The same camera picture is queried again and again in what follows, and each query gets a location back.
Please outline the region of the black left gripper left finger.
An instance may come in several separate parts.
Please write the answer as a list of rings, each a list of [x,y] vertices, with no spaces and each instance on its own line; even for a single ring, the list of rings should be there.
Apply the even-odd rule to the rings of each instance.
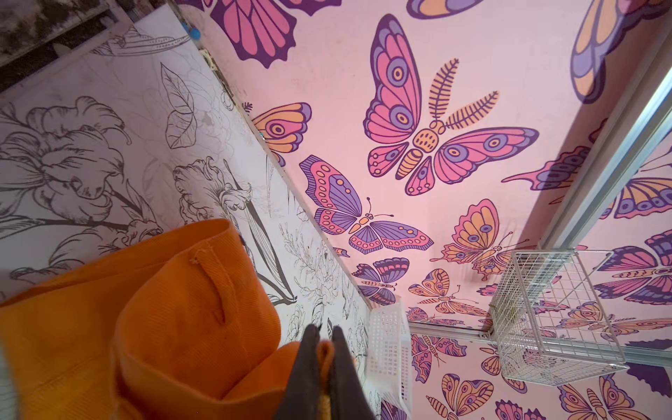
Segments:
[[[304,331],[292,367],[285,395],[274,416],[277,420],[315,420],[319,415],[320,364],[318,345],[320,331],[308,325]]]

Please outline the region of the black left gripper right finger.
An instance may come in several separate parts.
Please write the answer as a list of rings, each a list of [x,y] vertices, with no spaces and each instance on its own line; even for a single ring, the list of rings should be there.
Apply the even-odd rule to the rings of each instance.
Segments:
[[[348,342],[340,327],[332,332],[334,359],[329,372],[332,419],[375,420],[362,390]]]

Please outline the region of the orange long pants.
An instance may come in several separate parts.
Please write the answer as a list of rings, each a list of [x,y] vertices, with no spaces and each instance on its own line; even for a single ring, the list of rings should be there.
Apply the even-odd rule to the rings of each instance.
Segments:
[[[299,361],[236,228],[197,222],[1,306],[22,419],[271,419]]]

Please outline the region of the white plastic laundry basket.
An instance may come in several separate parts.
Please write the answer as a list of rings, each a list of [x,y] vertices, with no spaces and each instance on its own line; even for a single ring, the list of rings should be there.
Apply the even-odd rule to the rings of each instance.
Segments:
[[[369,315],[366,376],[381,398],[407,415],[412,411],[411,331],[402,302]]]

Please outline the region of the floral printed table mat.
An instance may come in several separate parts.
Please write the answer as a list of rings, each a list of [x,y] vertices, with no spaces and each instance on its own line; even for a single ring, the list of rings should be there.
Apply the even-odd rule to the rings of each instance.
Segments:
[[[320,331],[318,419],[332,419],[332,334],[366,379],[369,308],[196,47],[162,6],[1,97],[1,306],[197,222],[227,220],[287,345]],[[1,416],[22,419],[1,348]]]

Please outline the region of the aluminium cage frame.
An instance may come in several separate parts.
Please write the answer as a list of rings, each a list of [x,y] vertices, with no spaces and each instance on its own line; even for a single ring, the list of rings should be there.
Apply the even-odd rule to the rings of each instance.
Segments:
[[[404,297],[432,322],[490,327],[516,251],[670,223],[670,175],[638,173],[670,138],[670,2],[487,1],[414,40],[428,111],[405,191],[435,245]]]

